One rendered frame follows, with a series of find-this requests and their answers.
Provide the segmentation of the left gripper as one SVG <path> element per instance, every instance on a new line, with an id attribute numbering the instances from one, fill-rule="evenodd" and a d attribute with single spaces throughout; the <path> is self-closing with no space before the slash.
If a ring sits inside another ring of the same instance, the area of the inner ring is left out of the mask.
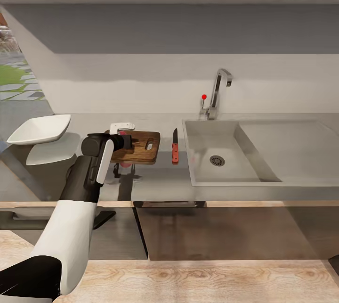
<path id="1" fill-rule="evenodd" d="M 132 136 L 131 135 L 111 135 L 114 136 L 117 139 L 118 147 L 116 150 L 122 149 L 122 148 L 131 148 L 132 147 Z M 115 150 L 115 151 L 116 151 Z"/>

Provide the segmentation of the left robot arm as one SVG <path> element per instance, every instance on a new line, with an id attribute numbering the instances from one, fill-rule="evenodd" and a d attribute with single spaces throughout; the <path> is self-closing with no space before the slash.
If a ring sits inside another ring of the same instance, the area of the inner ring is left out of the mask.
<path id="1" fill-rule="evenodd" d="M 112 123 L 110 133 L 89 133 L 66 173 L 66 185 L 27 260 L 0 271 L 0 303 L 53 303 L 70 294 L 86 270 L 100 188 L 113 151 L 132 147 L 133 123 Z"/>

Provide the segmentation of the cutting board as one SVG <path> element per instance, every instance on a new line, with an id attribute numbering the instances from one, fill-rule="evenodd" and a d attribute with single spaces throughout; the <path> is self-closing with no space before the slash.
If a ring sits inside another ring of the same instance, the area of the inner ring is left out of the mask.
<path id="1" fill-rule="evenodd" d="M 160 133 L 153 131 L 124 131 L 132 136 L 132 147 L 113 151 L 111 160 L 153 162 L 156 159 Z M 110 133 L 106 130 L 105 134 Z M 153 141 L 152 148 L 146 150 L 149 141 Z"/>

